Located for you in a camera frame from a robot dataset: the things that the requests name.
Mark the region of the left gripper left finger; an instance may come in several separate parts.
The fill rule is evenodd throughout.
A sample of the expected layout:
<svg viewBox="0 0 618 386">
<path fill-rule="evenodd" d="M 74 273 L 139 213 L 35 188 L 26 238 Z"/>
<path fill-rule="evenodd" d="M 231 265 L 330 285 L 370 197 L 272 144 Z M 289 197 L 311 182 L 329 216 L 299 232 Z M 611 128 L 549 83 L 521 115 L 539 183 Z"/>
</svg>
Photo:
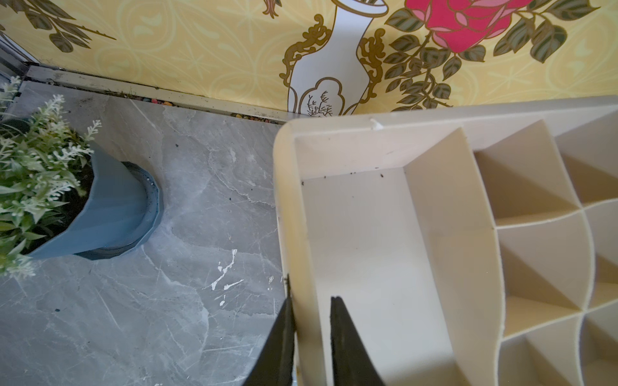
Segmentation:
<svg viewBox="0 0 618 386">
<path fill-rule="evenodd" d="M 286 299 L 254 368 L 245 379 L 244 386 L 293 384 L 295 354 L 295 318 L 289 276 L 285 277 Z"/>
</svg>

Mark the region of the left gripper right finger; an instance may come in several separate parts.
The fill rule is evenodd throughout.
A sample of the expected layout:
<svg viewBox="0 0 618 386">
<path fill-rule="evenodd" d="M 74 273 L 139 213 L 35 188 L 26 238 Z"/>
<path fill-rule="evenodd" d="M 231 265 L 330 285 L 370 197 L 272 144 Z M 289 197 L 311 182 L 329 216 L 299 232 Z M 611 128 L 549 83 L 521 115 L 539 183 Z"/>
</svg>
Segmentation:
<svg viewBox="0 0 618 386">
<path fill-rule="evenodd" d="M 384 386 L 341 297 L 331 298 L 330 323 L 334 385 Z"/>
</svg>

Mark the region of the beige drawer organizer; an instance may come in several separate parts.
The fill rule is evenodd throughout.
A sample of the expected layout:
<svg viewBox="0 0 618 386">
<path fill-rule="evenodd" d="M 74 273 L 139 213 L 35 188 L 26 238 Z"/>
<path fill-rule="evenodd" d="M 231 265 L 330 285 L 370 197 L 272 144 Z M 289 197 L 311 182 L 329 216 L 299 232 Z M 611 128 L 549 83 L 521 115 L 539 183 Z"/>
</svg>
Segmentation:
<svg viewBox="0 0 618 386">
<path fill-rule="evenodd" d="M 302 385 L 343 299 L 388 385 L 617 382 L 617 99 L 286 123 L 274 145 Z"/>
</svg>

